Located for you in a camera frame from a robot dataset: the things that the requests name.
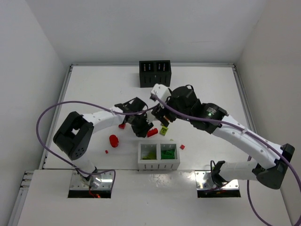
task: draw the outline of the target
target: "red cylinder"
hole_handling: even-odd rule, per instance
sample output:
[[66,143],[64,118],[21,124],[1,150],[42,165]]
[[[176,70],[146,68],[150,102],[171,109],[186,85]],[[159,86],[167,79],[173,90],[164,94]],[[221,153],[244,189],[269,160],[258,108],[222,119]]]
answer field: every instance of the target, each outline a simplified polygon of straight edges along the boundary
[[111,135],[109,137],[109,140],[110,140],[110,144],[111,144],[112,147],[117,147],[118,146],[119,141],[118,141],[117,136]]

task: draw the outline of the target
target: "green block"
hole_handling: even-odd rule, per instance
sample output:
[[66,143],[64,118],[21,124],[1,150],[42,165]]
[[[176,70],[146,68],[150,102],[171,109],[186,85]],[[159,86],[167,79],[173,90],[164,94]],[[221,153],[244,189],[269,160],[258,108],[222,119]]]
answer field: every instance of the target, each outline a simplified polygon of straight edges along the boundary
[[165,134],[166,134],[167,130],[168,130],[168,128],[167,128],[167,127],[165,127],[165,126],[162,126],[162,129],[161,129],[161,131],[160,131],[160,134],[161,134],[161,135],[163,135],[163,136],[165,136]]
[[167,155],[173,155],[173,156],[174,156],[174,149],[172,149],[172,150],[167,150],[167,151],[165,152],[165,154],[167,154]]
[[174,156],[161,154],[161,159],[174,159]]
[[161,151],[161,159],[174,159],[174,151],[175,149]]

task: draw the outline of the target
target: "white box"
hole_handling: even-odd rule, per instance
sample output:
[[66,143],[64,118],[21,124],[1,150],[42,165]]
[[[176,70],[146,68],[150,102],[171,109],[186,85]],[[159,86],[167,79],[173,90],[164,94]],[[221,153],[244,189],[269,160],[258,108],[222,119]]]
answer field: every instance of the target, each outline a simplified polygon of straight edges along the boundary
[[[161,159],[161,151],[174,149],[174,159]],[[142,141],[138,143],[138,168],[140,170],[176,170],[180,165],[180,147],[174,141]],[[154,160],[144,160],[149,154]]]

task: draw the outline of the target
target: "red object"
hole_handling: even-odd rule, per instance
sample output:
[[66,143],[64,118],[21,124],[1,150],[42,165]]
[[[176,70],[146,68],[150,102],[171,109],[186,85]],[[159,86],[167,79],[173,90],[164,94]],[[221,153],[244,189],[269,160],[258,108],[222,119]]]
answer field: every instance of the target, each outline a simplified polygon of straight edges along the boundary
[[91,188],[89,188],[89,194],[95,198],[95,196],[94,196],[93,193],[91,192]]
[[149,130],[146,135],[147,135],[147,137],[151,137],[157,133],[158,133],[158,129],[154,128],[154,129]]
[[120,124],[118,127],[121,128],[121,129],[124,129],[126,126],[126,124]]
[[119,141],[118,141],[117,136],[111,135],[109,139],[110,139],[110,144],[111,144],[112,147],[117,147],[118,146]]

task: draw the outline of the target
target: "red block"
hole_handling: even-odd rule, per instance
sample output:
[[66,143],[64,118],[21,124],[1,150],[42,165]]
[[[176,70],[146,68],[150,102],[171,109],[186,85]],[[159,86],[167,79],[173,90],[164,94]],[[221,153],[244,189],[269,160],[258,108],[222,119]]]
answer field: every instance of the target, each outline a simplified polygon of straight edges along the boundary
[[126,127],[126,124],[120,124],[118,127],[124,129]]
[[118,146],[119,141],[118,141],[117,136],[111,135],[109,137],[109,139],[110,139],[110,144],[111,144],[112,147],[117,147]]
[[147,136],[147,137],[151,137],[151,136],[153,136],[153,135],[155,135],[155,134],[157,134],[157,133],[158,133],[158,129],[157,129],[157,128],[154,128],[154,129],[149,130],[149,131],[147,132],[146,136]]

